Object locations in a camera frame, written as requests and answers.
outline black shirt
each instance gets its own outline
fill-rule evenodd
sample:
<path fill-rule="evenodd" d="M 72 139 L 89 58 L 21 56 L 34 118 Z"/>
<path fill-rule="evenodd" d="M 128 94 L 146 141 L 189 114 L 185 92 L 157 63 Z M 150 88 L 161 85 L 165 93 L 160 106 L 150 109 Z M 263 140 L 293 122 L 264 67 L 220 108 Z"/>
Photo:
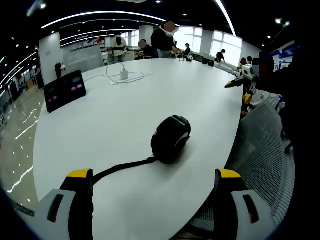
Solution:
<path fill-rule="evenodd" d="M 151 36 L 151 45 L 155 49 L 169 52 L 172 50 L 172 47 L 176 47 L 176 44 L 174 38 L 166 35 L 160 28 L 155 30 Z"/>
<path fill-rule="evenodd" d="M 145 54 L 148 57 L 151 57 L 154 54 L 154 50 L 149 44 L 147 44 L 143 49 L 143 54 Z"/>
<path fill-rule="evenodd" d="M 222 59 L 225 60 L 225 57 L 224 57 L 224 55 L 222 54 L 222 52 L 218 52 L 218 53 L 216 54 L 216 59 L 218 59 L 219 62 L 221 62 Z"/>
<path fill-rule="evenodd" d="M 189 55 L 189 53 L 191 52 L 190 47 L 187 47 L 187 49 L 184 51 L 184 55 Z"/>

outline white cord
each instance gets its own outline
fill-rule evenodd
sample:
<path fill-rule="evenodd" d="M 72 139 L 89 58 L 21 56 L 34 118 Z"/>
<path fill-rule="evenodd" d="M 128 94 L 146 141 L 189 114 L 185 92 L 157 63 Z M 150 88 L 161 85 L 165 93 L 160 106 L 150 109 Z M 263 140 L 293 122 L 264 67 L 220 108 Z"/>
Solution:
<path fill-rule="evenodd" d="M 123 68 L 125 68 L 125 65 L 123 65 L 122 62 L 117 62 L 117 61 L 112 61 L 110 62 L 110 64 L 122 64 Z M 133 82 L 136 82 L 136 81 L 139 81 L 141 79 L 143 79 L 145 76 L 145 74 L 141 71 L 134 71 L 134 72 L 129 72 L 130 74 L 142 74 L 142 76 L 140 77 L 135 77 L 135 78 L 129 78 L 127 80 L 124 80 L 124 81 L 116 81 L 116 80 L 113 80 L 111 77 L 115 77 L 115 76 L 119 76 L 120 74 L 117 74 L 117 75 L 113 75 L 113 76 L 109 76 L 108 75 L 108 68 L 109 68 L 109 64 L 106 66 L 106 70 L 105 70 L 105 73 L 106 73 L 106 76 L 112 81 L 110 82 L 111 85 L 116 85 L 116 84 L 129 84 L 129 83 L 133 83 Z"/>

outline black cable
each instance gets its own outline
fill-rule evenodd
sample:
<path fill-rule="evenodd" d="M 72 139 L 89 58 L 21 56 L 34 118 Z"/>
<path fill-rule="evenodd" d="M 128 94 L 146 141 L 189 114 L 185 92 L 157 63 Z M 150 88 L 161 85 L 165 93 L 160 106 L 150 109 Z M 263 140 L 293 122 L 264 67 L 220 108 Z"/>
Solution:
<path fill-rule="evenodd" d="M 156 161 L 156 158 L 153 156 L 153 157 L 149 157 L 143 161 L 129 162 L 129 163 L 124 163 L 124 164 L 113 166 L 112 168 L 109 168 L 107 170 L 104 170 L 104 171 L 98 173 L 97 175 L 94 175 L 92 183 L 93 183 L 93 185 L 95 185 L 97 182 L 99 182 L 104 177 L 106 177 L 110 174 L 113 174 L 115 172 L 118 172 L 120 170 L 130 169 L 130 168 L 134 168 L 134 167 L 138 167 L 138 166 L 146 165 L 146 164 L 153 164 L 155 161 Z"/>

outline window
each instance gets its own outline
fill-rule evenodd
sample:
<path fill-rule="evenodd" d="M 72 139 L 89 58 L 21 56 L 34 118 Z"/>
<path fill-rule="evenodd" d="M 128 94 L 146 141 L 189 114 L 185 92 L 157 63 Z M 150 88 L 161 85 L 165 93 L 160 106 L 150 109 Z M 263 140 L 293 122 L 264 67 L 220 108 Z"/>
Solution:
<path fill-rule="evenodd" d="M 190 44 L 192 52 L 200 53 L 203 29 L 200 27 L 182 26 L 179 28 L 179 32 L 181 32 L 183 36 L 176 39 L 176 47 L 179 49 L 186 49 L 186 44 Z"/>
<path fill-rule="evenodd" d="M 131 33 L 131 46 L 138 46 L 139 43 L 139 30 L 132 31 Z"/>
<path fill-rule="evenodd" d="M 126 44 L 128 45 L 128 33 L 127 32 L 121 33 L 121 37 L 124 38 Z"/>
<path fill-rule="evenodd" d="M 224 59 L 234 66 L 239 65 L 242 39 L 228 33 L 214 31 L 210 55 L 215 57 L 222 49 L 225 50 Z"/>

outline black jacket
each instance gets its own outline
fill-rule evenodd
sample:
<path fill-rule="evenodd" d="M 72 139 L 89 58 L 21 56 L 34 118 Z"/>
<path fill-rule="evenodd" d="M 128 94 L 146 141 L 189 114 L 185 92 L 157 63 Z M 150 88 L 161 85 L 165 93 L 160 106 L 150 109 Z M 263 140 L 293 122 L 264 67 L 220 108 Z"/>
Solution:
<path fill-rule="evenodd" d="M 151 45 L 155 49 L 163 51 L 171 51 L 172 47 L 176 47 L 177 42 L 173 37 L 167 36 L 160 28 L 155 30 L 151 36 Z"/>

